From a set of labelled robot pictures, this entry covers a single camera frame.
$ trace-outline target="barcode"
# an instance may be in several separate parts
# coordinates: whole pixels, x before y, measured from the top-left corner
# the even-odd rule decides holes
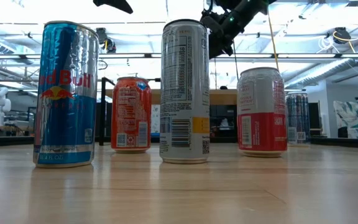
[[[117,147],[126,147],[127,146],[127,134],[121,133],[117,134]]]
[[[85,129],[84,142],[91,143],[92,139],[93,139],[92,129],[91,128]]]
[[[203,154],[209,154],[209,140],[203,140]]]
[[[296,128],[295,127],[288,127],[288,142],[296,143]]]
[[[137,138],[139,147],[147,146],[147,122],[139,122],[139,137]]]
[[[298,136],[297,136],[298,140],[306,140],[306,133],[305,132],[298,132]]]
[[[252,145],[250,116],[243,116],[241,118],[241,139],[243,145]]]
[[[190,120],[172,120],[172,147],[190,147]]]

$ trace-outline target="ceiling light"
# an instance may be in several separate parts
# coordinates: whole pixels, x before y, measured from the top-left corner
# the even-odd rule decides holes
[[[228,56],[228,55],[219,55],[217,56],[218,58],[271,58],[273,57],[272,54],[236,54],[236,56],[234,56],[234,54]]]
[[[144,54],[100,54],[99,58],[144,58]]]
[[[306,90],[305,89],[293,89],[293,90],[285,89],[284,91],[306,91]]]
[[[18,55],[0,55],[0,59],[20,59]]]
[[[40,59],[41,55],[25,55],[28,59]]]
[[[279,54],[279,58],[331,58],[335,54]]]
[[[13,88],[28,88],[27,86],[22,85],[17,82],[0,82],[0,85],[9,86],[9,87],[13,87]]]
[[[358,54],[342,54],[343,58],[358,58]]]
[[[29,95],[38,96],[38,93],[28,92]]]

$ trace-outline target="black frame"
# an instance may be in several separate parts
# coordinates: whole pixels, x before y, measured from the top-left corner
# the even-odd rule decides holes
[[[97,137],[99,140],[100,146],[103,146],[104,142],[105,142],[104,129],[105,129],[105,123],[106,123],[106,82],[109,82],[113,86],[116,85],[110,79],[108,79],[106,77],[102,78],[102,93],[101,93],[101,99],[100,99],[99,137]]]

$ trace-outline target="can lid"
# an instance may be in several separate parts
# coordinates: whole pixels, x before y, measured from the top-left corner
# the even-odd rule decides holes
[[[142,81],[145,81],[146,83],[149,82],[147,79],[140,78],[140,77],[120,77],[120,78],[117,79],[117,81],[119,81],[119,80],[127,80],[127,79],[142,80]]]
[[[267,70],[275,70],[279,73],[278,69],[277,68],[273,68],[273,67],[258,67],[258,68],[250,68],[250,69],[247,69],[243,72],[241,72],[241,75],[245,72],[250,72],[250,71],[253,71],[253,70],[262,70],[262,69],[267,69]]]
[[[174,21],[171,21],[171,22],[167,23],[167,24],[164,26],[164,29],[165,29],[167,26],[169,26],[169,25],[171,25],[171,24],[173,24],[173,23],[176,23],[176,22],[195,22],[195,23],[198,23],[198,24],[202,25],[202,26],[206,29],[206,26],[205,26],[202,22],[197,21],[197,20],[194,20],[194,19],[177,19],[177,20],[174,20]]]
[[[79,24],[79,23],[76,23],[76,22],[72,22],[72,21],[49,21],[47,22],[45,25],[44,25],[44,28],[49,25],[49,24],[72,24],[72,25],[76,25],[76,26],[79,26],[79,27],[82,27],[84,29],[87,29],[89,30],[90,32],[92,32],[94,35],[97,36],[97,38],[99,38],[99,35],[91,28],[87,27],[87,26],[84,26],[83,24]]]

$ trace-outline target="ceiling pipe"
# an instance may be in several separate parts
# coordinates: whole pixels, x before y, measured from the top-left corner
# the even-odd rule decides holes
[[[358,45],[355,46],[355,51],[358,53]],[[319,64],[286,82],[285,88],[293,88],[297,85],[305,86],[357,66],[358,62],[352,58],[344,58],[327,64]]]

